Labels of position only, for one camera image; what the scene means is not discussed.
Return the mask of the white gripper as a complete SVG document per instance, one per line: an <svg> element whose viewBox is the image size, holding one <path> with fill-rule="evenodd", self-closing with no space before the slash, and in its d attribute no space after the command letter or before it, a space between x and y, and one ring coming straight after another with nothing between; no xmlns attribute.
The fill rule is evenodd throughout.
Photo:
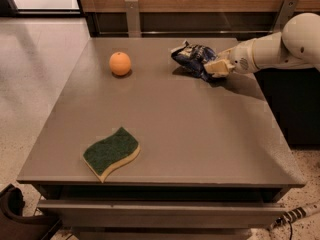
<svg viewBox="0 0 320 240"><path fill-rule="evenodd" d="M239 43L233 48L219 52L217 58L222 60L206 63L204 65L206 72L213 78L227 77L233 70L240 74L257 72L258 67L253 57L254 42L254 39L250 39Z"/></svg>

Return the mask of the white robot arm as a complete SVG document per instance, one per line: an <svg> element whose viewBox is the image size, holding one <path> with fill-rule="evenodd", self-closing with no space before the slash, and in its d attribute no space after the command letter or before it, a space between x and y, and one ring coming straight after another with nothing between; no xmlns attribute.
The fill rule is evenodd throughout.
<svg viewBox="0 0 320 240"><path fill-rule="evenodd" d="M251 74L263 69L320 71L320 16L302 13L291 18L277 33L254 38L220 52L204 65L214 78L230 73Z"/></svg>

